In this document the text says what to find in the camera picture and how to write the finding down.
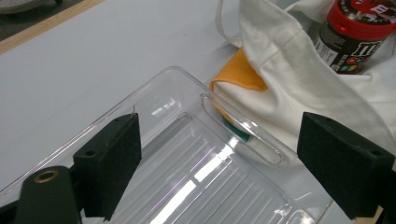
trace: wooden edge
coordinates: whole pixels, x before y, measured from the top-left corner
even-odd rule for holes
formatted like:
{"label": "wooden edge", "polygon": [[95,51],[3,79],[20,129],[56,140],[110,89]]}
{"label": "wooden edge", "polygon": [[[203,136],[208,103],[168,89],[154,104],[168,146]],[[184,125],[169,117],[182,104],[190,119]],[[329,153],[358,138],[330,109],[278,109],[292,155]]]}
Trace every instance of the wooden edge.
{"label": "wooden edge", "polygon": [[375,224],[382,213],[382,207],[378,206],[374,217],[358,217],[355,224]]}
{"label": "wooden edge", "polygon": [[83,11],[88,10],[91,7],[98,5],[99,3],[104,2],[105,0],[83,0],[82,2],[72,6],[70,8],[65,9],[64,11],[49,17],[48,19],[39,22],[38,24],[27,28],[3,41],[0,42],[0,54],[3,54],[10,49],[13,49],[28,40],[43,34],[49,29],[61,24],[64,21],[67,21]]}

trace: white table surface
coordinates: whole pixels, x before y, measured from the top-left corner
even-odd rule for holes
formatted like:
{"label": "white table surface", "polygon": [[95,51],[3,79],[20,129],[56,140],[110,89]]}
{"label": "white table surface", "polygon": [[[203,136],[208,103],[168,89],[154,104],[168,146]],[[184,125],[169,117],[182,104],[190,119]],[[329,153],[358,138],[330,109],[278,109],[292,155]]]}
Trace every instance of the white table surface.
{"label": "white table surface", "polygon": [[[231,33],[237,2],[223,10]],[[165,67],[208,83],[236,52],[216,30],[216,4],[107,0],[0,55],[0,189]]]}

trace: plastic container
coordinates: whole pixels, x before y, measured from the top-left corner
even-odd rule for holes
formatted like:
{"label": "plastic container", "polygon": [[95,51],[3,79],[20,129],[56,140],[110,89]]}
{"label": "plastic container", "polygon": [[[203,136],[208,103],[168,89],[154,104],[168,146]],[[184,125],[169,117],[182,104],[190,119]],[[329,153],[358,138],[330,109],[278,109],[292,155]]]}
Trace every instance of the plastic container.
{"label": "plastic container", "polygon": [[389,0],[337,0],[316,40],[319,56],[339,74],[356,74],[395,30]]}
{"label": "plastic container", "polygon": [[[228,130],[213,105],[262,140],[276,160],[258,163]],[[0,192],[0,206],[18,199],[21,182],[72,155],[119,116],[137,112],[142,161],[109,223],[314,223],[332,199],[296,154],[178,67],[146,85]],[[99,217],[83,223],[102,223]]]}

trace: white cloth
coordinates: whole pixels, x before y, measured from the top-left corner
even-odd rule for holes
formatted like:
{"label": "white cloth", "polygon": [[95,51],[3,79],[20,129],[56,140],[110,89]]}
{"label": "white cloth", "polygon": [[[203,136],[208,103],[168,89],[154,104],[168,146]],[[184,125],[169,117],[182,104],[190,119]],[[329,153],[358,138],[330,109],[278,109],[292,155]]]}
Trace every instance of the white cloth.
{"label": "white cloth", "polygon": [[[293,2],[286,10],[323,22],[333,0]],[[316,54],[297,19],[269,1],[241,0],[240,39],[227,37],[218,20],[219,32],[243,47],[268,90],[216,83],[215,92],[292,149],[297,146],[302,114],[309,111],[343,123],[396,155],[394,38],[376,53],[375,65],[368,64],[365,76],[337,75]]]}

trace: black clamp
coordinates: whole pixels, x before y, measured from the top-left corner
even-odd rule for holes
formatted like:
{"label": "black clamp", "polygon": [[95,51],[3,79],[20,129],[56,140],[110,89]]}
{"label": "black clamp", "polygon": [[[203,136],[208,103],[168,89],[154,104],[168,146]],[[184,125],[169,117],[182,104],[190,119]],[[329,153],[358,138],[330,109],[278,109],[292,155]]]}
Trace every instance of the black clamp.
{"label": "black clamp", "polygon": [[20,199],[0,208],[0,224],[110,220],[141,161],[138,115],[110,121],[73,156],[71,168],[52,166],[30,175]]}
{"label": "black clamp", "polygon": [[349,218],[373,217],[381,205],[388,223],[396,223],[395,157],[384,148],[332,119],[304,113],[297,154]]}

